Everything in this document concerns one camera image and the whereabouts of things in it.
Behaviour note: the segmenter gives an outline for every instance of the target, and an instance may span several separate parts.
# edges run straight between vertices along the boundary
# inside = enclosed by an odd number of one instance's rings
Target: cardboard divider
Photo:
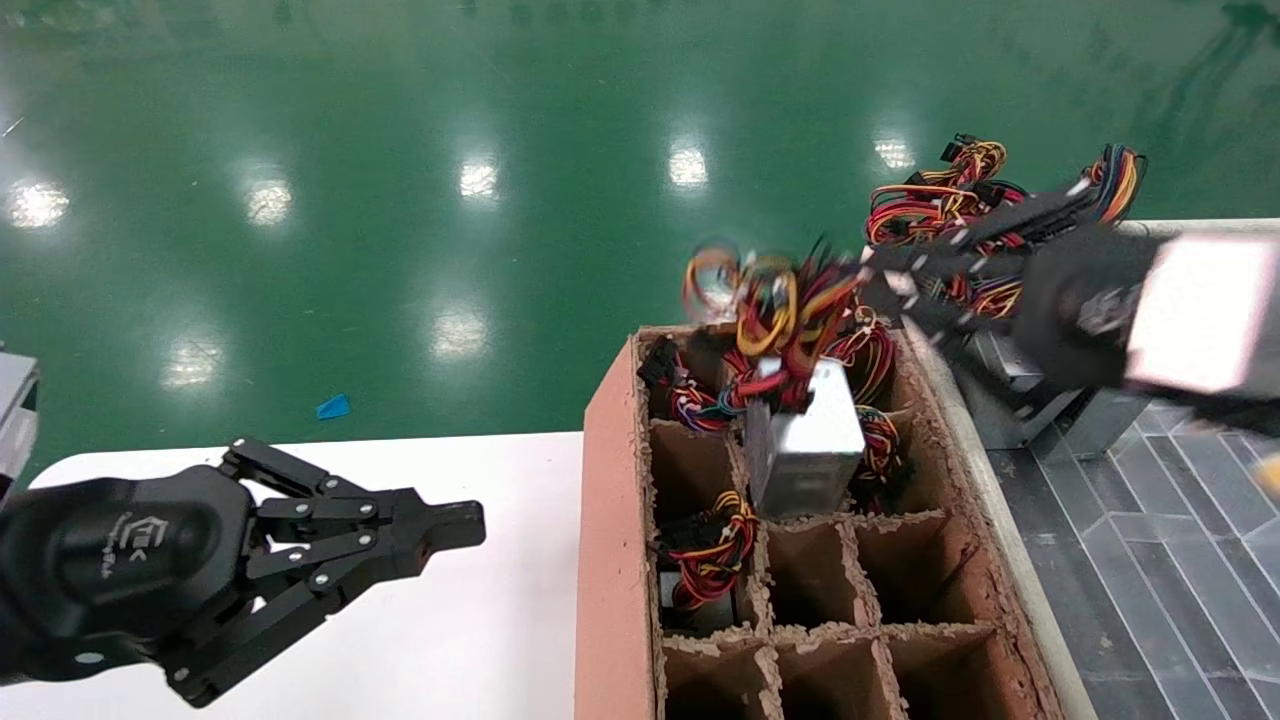
[[[662,653],[659,720],[782,720],[773,648],[666,641]]]
[[[910,720],[1042,717],[1025,669],[998,632],[982,625],[916,625],[888,632],[890,655]]]
[[[774,625],[868,624],[851,577],[852,538],[835,520],[768,524],[764,537]]]
[[[882,623],[972,623],[989,616],[965,592],[972,587],[963,582],[966,573],[977,571],[968,566],[973,553],[951,552],[952,541],[964,541],[946,532],[954,523],[947,515],[933,511],[852,523],[858,564],[876,589]]]
[[[782,712],[787,720],[895,717],[897,693],[882,641],[865,637],[780,644],[778,675]]]

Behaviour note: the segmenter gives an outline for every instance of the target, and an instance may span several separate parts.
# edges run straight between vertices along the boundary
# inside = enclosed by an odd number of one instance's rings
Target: white surface
[[[582,433],[282,445],[369,489],[479,500],[489,537],[422,577],[375,585],[205,710],[160,669],[0,688],[0,717],[37,720],[489,720],[573,715]],[[161,478],[223,448],[78,455],[32,487]]]

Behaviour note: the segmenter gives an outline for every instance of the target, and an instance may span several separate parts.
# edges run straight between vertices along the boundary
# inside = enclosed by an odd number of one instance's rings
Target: electrical wire
[[[893,421],[868,405],[858,406],[858,423],[865,446],[850,483],[850,496],[860,511],[879,515],[883,514],[884,491],[902,468],[901,438]]]
[[[721,518],[724,529],[713,547],[669,551],[667,556],[680,568],[680,583],[672,593],[672,605],[694,610],[714,602],[733,589],[742,564],[755,544],[759,520],[746,500],[735,491],[716,498],[708,519]]]
[[[838,360],[850,373],[861,378],[861,384],[851,387],[854,402],[867,405],[887,389],[893,369],[896,347],[888,327],[867,305],[859,305],[851,314],[852,329],[845,332],[823,351],[823,357]]]

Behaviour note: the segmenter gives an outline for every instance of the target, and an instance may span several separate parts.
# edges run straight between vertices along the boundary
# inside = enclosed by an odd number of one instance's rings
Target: green floor
[[[1033,187],[1138,146],[1139,217],[1280,214],[1266,12],[1032,5],[4,0],[28,477],[242,433],[576,428],[626,333],[681,319],[699,238],[854,247],[869,190],[955,132]]]

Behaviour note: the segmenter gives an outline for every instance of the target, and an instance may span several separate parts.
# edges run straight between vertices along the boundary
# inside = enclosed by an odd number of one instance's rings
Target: cardboard box
[[[890,409],[915,477],[896,514],[763,523],[735,593],[741,625],[708,638],[662,626],[657,524],[748,487],[737,433],[650,419],[636,369],[655,340],[690,333],[628,338],[586,409],[575,716],[1064,717],[970,470],[901,333]],[[716,370],[694,372],[716,384]]]

